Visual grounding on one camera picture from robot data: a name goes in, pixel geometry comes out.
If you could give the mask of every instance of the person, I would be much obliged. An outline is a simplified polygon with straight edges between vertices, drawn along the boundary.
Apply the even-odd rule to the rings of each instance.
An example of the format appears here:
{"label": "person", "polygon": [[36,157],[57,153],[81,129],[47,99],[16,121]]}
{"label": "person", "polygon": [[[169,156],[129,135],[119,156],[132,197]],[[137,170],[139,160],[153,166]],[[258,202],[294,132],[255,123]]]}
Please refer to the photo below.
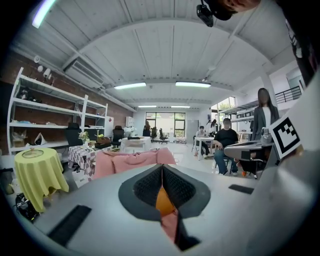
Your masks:
{"label": "person", "polygon": [[145,125],[143,127],[143,133],[142,133],[142,136],[144,137],[151,137],[151,134],[150,134],[150,124],[148,121],[145,121]]}
{"label": "person", "polygon": [[265,88],[258,91],[259,106],[254,109],[252,140],[260,140],[263,127],[269,127],[279,119],[278,109],[272,105],[269,92]]}
{"label": "person", "polygon": [[[233,14],[256,8],[261,0],[204,0],[212,14],[227,21]],[[282,9],[286,20],[289,40],[305,85],[308,86],[320,63],[320,37],[318,9],[312,8],[316,1],[273,0]]]}
{"label": "person", "polygon": [[217,125],[217,120],[213,119],[213,121],[211,122],[211,125],[210,125],[210,129],[209,129],[210,137],[213,137],[216,134],[216,132],[217,132],[216,125]]}
{"label": "person", "polygon": [[210,127],[211,127],[211,120],[208,120],[205,126],[205,132],[207,135],[210,133]]}
{"label": "person", "polygon": [[[209,136],[207,136],[207,133],[205,132],[204,126],[199,127],[199,130],[196,132],[195,136],[196,137],[209,137]],[[201,155],[203,156],[203,158],[214,156],[213,154],[210,154],[208,145],[206,143],[204,143],[203,141],[201,141]]]}
{"label": "person", "polygon": [[[224,148],[229,145],[238,143],[238,135],[236,131],[231,129],[231,120],[225,118],[223,120],[223,129],[217,132],[213,143],[216,145],[214,152],[214,160],[219,167],[219,174],[225,175],[228,170],[224,158],[227,157],[224,152]],[[232,164],[232,175],[238,175],[238,167],[233,158],[230,158]]]}

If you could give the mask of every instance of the ceiling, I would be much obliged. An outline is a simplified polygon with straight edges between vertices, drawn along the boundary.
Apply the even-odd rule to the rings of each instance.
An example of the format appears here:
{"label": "ceiling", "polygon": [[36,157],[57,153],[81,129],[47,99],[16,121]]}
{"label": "ceiling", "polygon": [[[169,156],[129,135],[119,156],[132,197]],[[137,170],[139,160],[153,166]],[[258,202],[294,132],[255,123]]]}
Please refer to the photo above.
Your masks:
{"label": "ceiling", "polygon": [[[197,17],[198,4],[200,0],[57,1],[39,29],[31,25],[30,15],[12,48],[30,58],[39,55],[61,73],[80,58],[104,81],[93,90],[131,107],[212,106],[237,95],[241,81],[255,70],[277,67],[277,57],[290,42],[274,1],[262,0],[258,8],[228,21],[215,19],[212,28]],[[175,86],[176,81],[203,79],[212,86]],[[147,87],[114,89],[141,81]]]}

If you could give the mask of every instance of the pink cloth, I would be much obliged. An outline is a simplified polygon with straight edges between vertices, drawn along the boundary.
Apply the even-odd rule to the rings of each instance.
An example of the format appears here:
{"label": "pink cloth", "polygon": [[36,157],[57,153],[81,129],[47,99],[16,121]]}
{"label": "pink cloth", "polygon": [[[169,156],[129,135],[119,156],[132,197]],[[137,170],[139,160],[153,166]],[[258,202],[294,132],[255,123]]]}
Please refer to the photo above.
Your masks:
{"label": "pink cloth", "polygon": [[96,180],[108,175],[152,164],[175,165],[176,162],[172,153],[166,147],[134,154],[101,151],[97,153],[95,158],[93,179]]}

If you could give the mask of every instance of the orange object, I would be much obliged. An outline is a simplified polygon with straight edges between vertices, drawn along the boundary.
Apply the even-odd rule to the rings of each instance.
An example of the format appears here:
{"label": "orange object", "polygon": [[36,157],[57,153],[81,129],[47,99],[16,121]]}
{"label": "orange object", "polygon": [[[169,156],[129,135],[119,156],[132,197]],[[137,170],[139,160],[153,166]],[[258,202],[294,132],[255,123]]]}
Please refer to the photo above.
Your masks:
{"label": "orange object", "polygon": [[171,203],[167,192],[163,187],[159,190],[155,208],[160,211],[162,217],[167,216],[175,211],[175,207]]}

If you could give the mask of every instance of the ceiling light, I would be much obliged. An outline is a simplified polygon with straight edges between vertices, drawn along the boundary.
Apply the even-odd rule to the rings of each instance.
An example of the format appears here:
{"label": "ceiling light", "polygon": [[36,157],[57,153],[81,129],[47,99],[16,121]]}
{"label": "ceiling light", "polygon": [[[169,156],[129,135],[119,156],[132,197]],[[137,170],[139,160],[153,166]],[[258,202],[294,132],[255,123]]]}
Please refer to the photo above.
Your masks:
{"label": "ceiling light", "polygon": [[139,82],[139,83],[116,86],[116,87],[114,87],[114,89],[122,90],[122,89],[129,89],[129,88],[135,88],[135,87],[145,87],[145,86],[147,86],[147,84],[145,82]]}
{"label": "ceiling light", "polygon": [[40,6],[39,10],[36,12],[36,15],[32,21],[32,26],[39,28],[41,22],[44,20],[46,14],[49,12],[51,6],[55,3],[56,0],[44,0],[43,4]]}
{"label": "ceiling light", "polygon": [[156,105],[145,105],[145,106],[138,106],[138,108],[156,108]]}
{"label": "ceiling light", "polygon": [[176,82],[175,86],[209,88],[211,86],[211,84],[210,83],[200,83],[200,82]]}
{"label": "ceiling light", "polygon": [[171,108],[177,108],[177,109],[190,109],[190,106],[171,106]]}

